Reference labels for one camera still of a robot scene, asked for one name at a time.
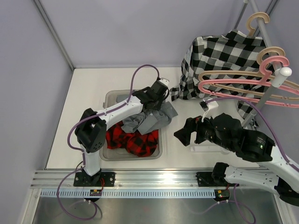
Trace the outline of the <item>grey shirt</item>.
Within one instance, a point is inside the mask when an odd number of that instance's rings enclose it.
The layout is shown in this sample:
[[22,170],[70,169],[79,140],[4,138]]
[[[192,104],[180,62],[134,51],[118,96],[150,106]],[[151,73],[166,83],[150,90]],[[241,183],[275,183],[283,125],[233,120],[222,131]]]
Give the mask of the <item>grey shirt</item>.
[[174,117],[178,116],[172,104],[163,102],[159,110],[147,110],[125,118],[121,129],[125,133],[139,132],[141,135],[151,133],[168,126]]

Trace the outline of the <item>red black plaid shirt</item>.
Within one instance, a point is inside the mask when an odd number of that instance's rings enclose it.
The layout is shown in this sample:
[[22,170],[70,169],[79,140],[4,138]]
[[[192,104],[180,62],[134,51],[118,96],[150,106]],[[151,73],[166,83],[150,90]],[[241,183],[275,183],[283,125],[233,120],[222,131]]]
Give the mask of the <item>red black plaid shirt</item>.
[[123,122],[120,121],[106,131],[108,149],[123,148],[138,157],[148,157],[155,152],[159,139],[158,130],[142,135],[139,131],[126,133],[122,129],[123,126]]

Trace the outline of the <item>black white plaid shirt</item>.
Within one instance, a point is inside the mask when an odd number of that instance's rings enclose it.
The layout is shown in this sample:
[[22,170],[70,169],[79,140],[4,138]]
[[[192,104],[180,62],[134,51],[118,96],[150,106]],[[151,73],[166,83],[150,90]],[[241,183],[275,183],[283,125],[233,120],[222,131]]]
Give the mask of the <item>black white plaid shirt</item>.
[[265,47],[261,37],[250,37],[236,29],[195,38],[182,60],[179,84],[170,90],[171,100],[208,99],[210,95],[198,89],[199,74],[204,71],[258,71],[256,58]]

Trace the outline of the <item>pink plastic hanger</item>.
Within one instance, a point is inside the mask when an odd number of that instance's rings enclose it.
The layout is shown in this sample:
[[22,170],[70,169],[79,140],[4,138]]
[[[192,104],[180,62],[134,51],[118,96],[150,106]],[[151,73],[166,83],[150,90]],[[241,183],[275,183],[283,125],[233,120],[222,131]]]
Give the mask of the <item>pink plastic hanger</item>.
[[[211,75],[211,76],[204,76],[203,79],[204,80],[208,80],[208,79],[223,79],[223,78],[238,78],[238,79],[245,79],[246,77],[242,77],[240,75]],[[252,91],[257,91],[254,90],[254,87],[262,87],[259,85],[244,85],[244,84],[231,84],[231,87],[240,87],[240,88],[244,88],[246,90],[252,90]],[[208,90],[215,90],[221,93],[225,93],[228,94],[227,97],[231,96],[230,93],[227,93],[225,89],[221,89],[221,88],[217,88],[214,86],[205,86],[205,88],[207,88]],[[250,102],[254,102],[254,103],[258,103],[262,100],[262,97],[264,96],[257,96],[257,95],[253,95],[253,94],[245,94],[243,93],[244,96],[241,96],[241,99],[245,99],[248,100]],[[274,105],[274,106],[281,106],[281,107],[290,107],[290,108],[298,108],[299,104],[297,104],[296,102],[299,100],[299,95],[295,95],[293,94],[293,97],[288,97],[288,96],[282,96],[282,95],[275,95],[275,94],[271,94],[270,98],[266,100],[266,104],[267,105]]]

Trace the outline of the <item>beige wooden hanger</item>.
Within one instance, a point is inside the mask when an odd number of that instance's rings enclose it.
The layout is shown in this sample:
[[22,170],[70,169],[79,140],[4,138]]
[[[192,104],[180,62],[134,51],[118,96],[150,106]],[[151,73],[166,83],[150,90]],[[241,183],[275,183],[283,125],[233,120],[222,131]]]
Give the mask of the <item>beige wooden hanger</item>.
[[[214,86],[217,88],[232,90],[245,94],[253,94],[257,96],[264,96],[264,93],[246,90],[240,87],[231,87],[231,84],[244,85],[259,85],[262,87],[275,87],[280,90],[298,95],[299,85],[287,81],[291,76],[292,70],[289,68],[289,60],[285,57],[285,51],[280,47],[267,47],[260,51],[257,55],[256,61],[259,65],[257,72],[241,71],[241,70],[210,70],[204,71],[199,75],[198,89],[206,94],[227,97],[228,94],[221,93],[215,90],[208,90],[205,86]],[[223,78],[223,79],[208,79],[204,80],[204,76],[211,75],[240,75],[246,77],[245,79],[238,78]]]

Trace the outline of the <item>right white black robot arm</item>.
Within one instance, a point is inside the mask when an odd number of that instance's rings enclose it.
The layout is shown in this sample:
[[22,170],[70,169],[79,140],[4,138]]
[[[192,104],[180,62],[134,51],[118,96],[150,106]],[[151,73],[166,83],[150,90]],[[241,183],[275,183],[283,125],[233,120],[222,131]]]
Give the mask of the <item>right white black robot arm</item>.
[[188,118],[174,136],[188,146],[192,133],[196,134],[196,144],[209,141],[235,153],[244,161],[256,163],[272,172],[271,175],[262,174],[217,162],[210,177],[206,178],[208,183],[215,186],[243,184],[260,188],[278,195],[285,203],[298,206],[298,165],[283,158],[278,145],[266,134],[244,129],[239,120],[225,113],[215,118]]

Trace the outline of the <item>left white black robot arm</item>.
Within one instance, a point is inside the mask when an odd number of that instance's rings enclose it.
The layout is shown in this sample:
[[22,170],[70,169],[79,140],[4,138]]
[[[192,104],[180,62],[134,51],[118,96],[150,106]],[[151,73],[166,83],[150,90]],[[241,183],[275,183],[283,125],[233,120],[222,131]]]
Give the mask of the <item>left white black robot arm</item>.
[[106,142],[106,131],[123,119],[146,109],[159,109],[169,94],[169,80],[158,78],[152,86],[130,90],[123,101],[99,112],[86,109],[80,121],[70,130],[75,133],[83,156],[83,164],[75,174],[74,186],[91,187],[103,183],[99,151]]

